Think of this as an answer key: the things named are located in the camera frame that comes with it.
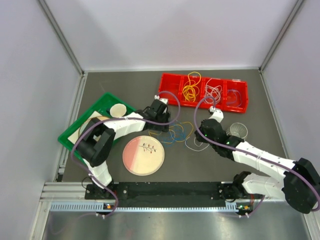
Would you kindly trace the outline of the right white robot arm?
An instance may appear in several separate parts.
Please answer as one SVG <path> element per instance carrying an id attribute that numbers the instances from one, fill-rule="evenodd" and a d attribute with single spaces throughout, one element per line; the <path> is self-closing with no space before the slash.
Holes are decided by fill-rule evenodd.
<path id="1" fill-rule="evenodd" d="M 226 191 L 228 197 L 263 195 L 285 200 L 303 214 L 320 209 L 320 175 L 309 160 L 291 160 L 258 149 L 237 135 L 227 134 L 213 118 L 203 120 L 196 127 L 195 137 L 199 142 L 210 144 L 221 157 L 262 173 L 243 171 L 237 174 Z"/>

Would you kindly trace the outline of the grey ribbed ceramic mug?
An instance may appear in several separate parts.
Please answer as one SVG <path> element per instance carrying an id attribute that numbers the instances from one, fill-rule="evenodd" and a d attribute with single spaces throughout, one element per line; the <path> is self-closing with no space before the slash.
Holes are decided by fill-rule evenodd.
<path id="1" fill-rule="evenodd" d="M 235 122 L 229 126 L 226 130 L 226 134 L 246 140 L 248 137 L 248 129 L 244 124 Z"/>

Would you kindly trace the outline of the green plastic tray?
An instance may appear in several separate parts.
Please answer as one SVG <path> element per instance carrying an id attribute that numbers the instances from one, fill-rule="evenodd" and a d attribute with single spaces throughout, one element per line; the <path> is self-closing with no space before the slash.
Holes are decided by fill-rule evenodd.
<path id="1" fill-rule="evenodd" d="M 111 117 L 109 110 L 115 104 L 123 104 L 126 106 L 126 114 L 134 112 L 136 109 L 128 103 L 124 102 L 110 92 L 104 93 L 95 103 L 93 103 L 77 120 L 72 123 L 59 137 L 58 142 L 61 143 L 70 152 L 79 137 L 79 130 L 85 128 L 89 118 L 97 116 Z"/>

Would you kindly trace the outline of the pink cream round plate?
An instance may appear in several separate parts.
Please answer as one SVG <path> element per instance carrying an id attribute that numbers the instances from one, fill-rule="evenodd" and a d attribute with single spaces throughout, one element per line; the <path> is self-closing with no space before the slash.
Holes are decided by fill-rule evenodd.
<path id="1" fill-rule="evenodd" d="M 125 168 L 136 176 L 157 172 L 165 160 L 165 149 L 154 137 L 138 136 L 130 140 L 122 152 Z"/>

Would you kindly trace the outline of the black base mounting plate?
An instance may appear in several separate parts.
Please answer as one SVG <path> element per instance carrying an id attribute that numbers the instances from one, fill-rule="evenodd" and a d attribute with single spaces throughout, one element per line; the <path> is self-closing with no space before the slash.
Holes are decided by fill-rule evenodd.
<path id="1" fill-rule="evenodd" d="M 108 188 L 122 208 L 219 207 L 224 202 L 252 201 L 260 194 L 240 193 L 229 182 L 118 182 Z"/>

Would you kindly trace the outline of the small cream cup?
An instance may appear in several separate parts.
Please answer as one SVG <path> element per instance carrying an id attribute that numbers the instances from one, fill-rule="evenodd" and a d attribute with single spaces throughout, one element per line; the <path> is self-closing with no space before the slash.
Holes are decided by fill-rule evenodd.
<path id="1" fill-rule="evenodd" d="M 121 118 L 126 115 L 127 107 L 124 104 L 117 103 L 110 108 L 109 112 L 113 118 Z"/>

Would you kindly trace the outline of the round wooden board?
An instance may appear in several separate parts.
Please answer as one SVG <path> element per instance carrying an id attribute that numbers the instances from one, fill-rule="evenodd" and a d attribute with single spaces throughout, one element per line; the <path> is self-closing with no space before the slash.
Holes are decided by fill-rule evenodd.
<path id="1" fill-rule="evenodd" d="M 88 118 L 78 129 L 78 137 L 81 136 L 82 132 L 85 130 L 86 126 L 88 125 L 88 123 L 93 120 L 93 119 L 98 119 L 98 121 L 102 121 L 102 120 L 106 120 L 109 119 L 107 116 L 94 116 L 94 117 L 90 117 Z"/>

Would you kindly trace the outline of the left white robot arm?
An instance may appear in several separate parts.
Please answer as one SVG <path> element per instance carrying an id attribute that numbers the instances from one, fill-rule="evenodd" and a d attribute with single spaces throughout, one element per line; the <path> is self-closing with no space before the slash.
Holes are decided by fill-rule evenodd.
<path id="1" fill-rule="evenodd" d="M 89 176 L 97 185 L 96 192 L 102 198 L 109 198 L 114 191 L 107 158 L 115 140 L 135 132 L 156 130 L 168 132 L 171 113 L 168 99 L 156 98 L 150 106 L 136 110 L 127 116 L 101 122 L 94 117 L 86 125 L 77 141 L 75 150 L 88 167 Z"/>

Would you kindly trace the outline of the red divided plastic bin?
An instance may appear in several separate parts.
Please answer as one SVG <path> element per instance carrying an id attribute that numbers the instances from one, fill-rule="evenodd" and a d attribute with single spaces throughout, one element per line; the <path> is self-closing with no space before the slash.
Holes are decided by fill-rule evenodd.
<path id="1" fill-rule="evenodd" d="M 163 73 L 158 90 L 170 92 L 160 96 L 175 106 L 180 103 L 183 107 L 194 108 L 200 100 L 209 97 L 200 104 L 200 108 L 208 109 L 215 105 L 224 112 L 244 114 L 249 104 L 247 82 L 201 76 L 195 71 L 189 74 Z"/>

